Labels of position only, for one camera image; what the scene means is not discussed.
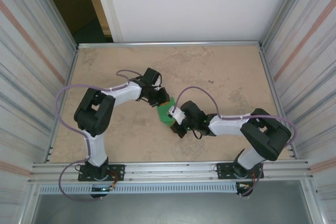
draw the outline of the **beige floor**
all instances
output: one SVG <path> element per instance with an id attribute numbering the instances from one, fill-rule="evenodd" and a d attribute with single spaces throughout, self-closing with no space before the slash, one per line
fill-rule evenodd
<path id="1" fill-rule="evenodd" d="M 221 114 L 244 114 L 254 108 L 276 113 L 256 47 L 81 49 L 71 84 L 113 87 L 124 83 L 114 75 L 117 70 L 144 73 L 147 67 L 162 74 L 164 87 L 175 98 L 185 87 L 196 85 L 212 94 Z M 76 126 L 73 114 L 85 91 L 75 88 L 68 93 L 62 116 L 71 126 Z M 188 90 L 179 105 L 188 100 L 194 101 L 205 113 L 215 113 L 212 101 L 201 91 Z M 135 101 L 114 108 L 105 146 L 111 162 L 233 160 L 239 151 L 250 147 L 244 137 L 234 135 L 197 140 L 188 133 L 180 139 L 160 122 L 156 108 Z M 51 162 L 72 162 L 83 159 L 86 154 L 82 136 L 61 125 Z M 288 152 L 283 151 L 280 158 L 289 158 Z"/>

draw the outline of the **green block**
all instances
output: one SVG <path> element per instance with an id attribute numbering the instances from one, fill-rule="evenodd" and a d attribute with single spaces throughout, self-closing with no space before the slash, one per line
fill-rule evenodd
<path id="1" fill-rule="evenodd" d="M 160 121 L 168 125 L 169 127 L 173 124 L 175 119 L 170 118 L 168 116 L 168 110 L 171 108 L 171 106 L 174 105 L 175 105 L 175 99 L 173 97 L 170 97 L 170 102 L 168 104 L 156 107 L 156 109 L 158 110 Z"/>

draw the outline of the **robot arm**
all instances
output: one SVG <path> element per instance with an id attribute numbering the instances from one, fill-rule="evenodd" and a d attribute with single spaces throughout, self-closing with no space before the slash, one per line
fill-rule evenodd
<path id="1" fill-rule="evenodd" d="M 242 150 L 234 160 L 234 173 L 239 178 L 244 178 L 255 165 L 265 160 L 277 160 L 291 137 L 290 131 L 277 120 L 247 119 L 249 115 L 269 114 L 263 109 L 255 109 L 251 114 L 226 116 L 222 119 L 217 114 L 206 115 L 192 101 L 184 103 L 180 109 L 169 109 L 169 116 L 175 119 L 171 129 L 180 138 L 188 131 L 198 131 L 201 137 L 243 135 L 252 147 Z"/>
<path id="2" fill-rule="evenodd" d="M 91 155 L 85 166 L 90 176 L 101 180 L 107 175 L 108 157 L 104 147 L 104 132 L 109 126 L 113 108 L 131 100 L 147 99 L 152 107 L 169 102 L 169 95 L 161 83 L 161 74 L 148 68 L 143 76 L 130 79 L 127 85 L 113 87 L 109 92 L 87 90 L 74 119 L 89 140 Z"/>

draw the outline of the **corrugated metal wall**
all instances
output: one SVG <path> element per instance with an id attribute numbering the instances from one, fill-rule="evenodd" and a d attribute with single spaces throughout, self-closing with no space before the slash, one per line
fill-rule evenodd
<path id="1" fill-rule="evenodd" d="M 48 0 L 0 0 L 0 51 L 0 223 L 15 223 L 76 49 Z"/>
<path id="2" fill-rule="evenodd" d="M 295 0 L 265 48 L 296 147 L 336 222 L 336 0 Z"/>

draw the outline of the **orange stripe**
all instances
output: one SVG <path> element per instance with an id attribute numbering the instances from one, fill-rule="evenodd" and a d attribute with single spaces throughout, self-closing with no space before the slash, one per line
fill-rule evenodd
<path id="1" fill-rule="evenodd" d="M 18 175 L 23 175 L 23 176 L 26 176 L 26 177 L 30 176 L 30 171 L 29 170 L 23 169 L 19 166 L 12 165 L 10 163 L 6 163 L 6 162 L 3 162 L 3 161 L 0 161 L 0 170 L 4 170 L 4 171 L 9 172 L 9 173 L 15 173 L 15 174 L 18 174 Z"/>
<path id="2" fill-rule="evenodd" d="M 291 61 L 294 59 L 294 57 L 299 53 L 299 51 L 302 49 L 302 47 L 306 44 L 308 39 L 311 37 L 311 35 L 320 27 L 320 25 L 323 23 L 323 21 L 328 17 L 328 15 L 331 13 L 331 11 L 336 6 L 336 0 L 331 0 L 331 2 L 326 6 L 326 8 L 323 10 L 323 12 L 320 14 L 320 16 L 317 18 L 313 26 L 310 28 L 308 33 L 304 36 L 302 41 L 296 46 L 294 51 L 290 54 L 286 62 L 283 64 L 283 66 L 280 68 L 279 72 L 274 76 L 274 80 L 277 81 L 282 74 L 282 72 L 285 70 L 285 68 L 291 63 Z"/>
<path id="3" fill-rule="evenodd" d="M 322 172 L 324 170 L 336 167 L 336 157 L 323 161 L 321 163 L 312 165 L 310 170 L 312 173 Z"/>
<path id="4" fill-rule="evenodd" d="M 48 68 L 53 72 L 53 74 L 57 77 L 57 79 L 64 84 L 65 80 L 61 76 L 61 74 L 56 70 L 56 68 L 51 64 L 51 62 L 47 59 L 47 57 L 44 55 L 44 53 L 41 51 L 41 49 L 38 47 L 38 45 L 35 43 L 35 41 L 31 38 L 31 36 L 27 33 L 27 31 L 20 25 L 20 23 L 17 21 L 17 19 L 14 17 L 14 15 L 10 12 L 10 10 L 7 8 L 5 3 L 0 0 L 0 10 L 4 13 L 4 15 L 8 18 L 8 20 L 15 26 L 15 28 L 19 31 L 19 33 L 22 35 L 22 37 L 28 42 L 28 44 L 35 50 L 37 55 L 42 59 L 42 61 L 48 66 Z"/>

